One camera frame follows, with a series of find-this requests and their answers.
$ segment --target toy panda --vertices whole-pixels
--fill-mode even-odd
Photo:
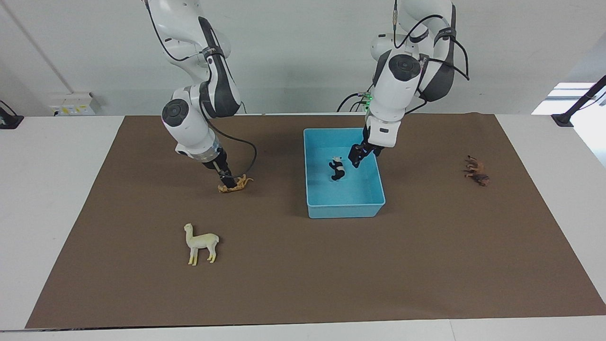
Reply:
[[[333,157],[333,161],[329,162],[328,165],[335,170],[335,174],[330,177],[332,180],[336,181],[345,176],[345,168],[340,157]]]

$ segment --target blue container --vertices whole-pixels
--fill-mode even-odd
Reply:
[[[374,154],[356,169],[347,158],[351,145],[362,141],[361,128],[305,129],[305,187],[310,218],[374,217],[385,204],[385,194]],[[328,165],[341,157],[345,176],[333,181]]]

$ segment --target brown toy animal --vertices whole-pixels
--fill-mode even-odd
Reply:
[[[467,169],[465,171],[468,173],[465,174],[465,177],[472,178],[480,186],[488,186],[490,178],[484,174],[484,163],[469,155],[467,155],[467,160],[465,161],[467,162]]]

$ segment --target white table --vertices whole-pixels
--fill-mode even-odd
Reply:
[[[0,341],[606,339],[606,316],[22,331],[122,119],[26,118],[19,129],[0,131]],[[548,116],[498,120],[604,300],[606,169],[573,129]]]

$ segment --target white animal figurine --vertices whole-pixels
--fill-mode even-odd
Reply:
[[[185,242],[187,246],[190,247],[190,261],[187,263],[192,266],[196,266],[198,264],[198,249],[208,248],[210,251],[210,255],[208,259],[210,263],[215,262],[215,258],[217,257],[217,253],[215,252],[215,246],[219,243],[219,236],[212,233],[202,234],[193,236],[193,226],[190,224],[185,225]]]

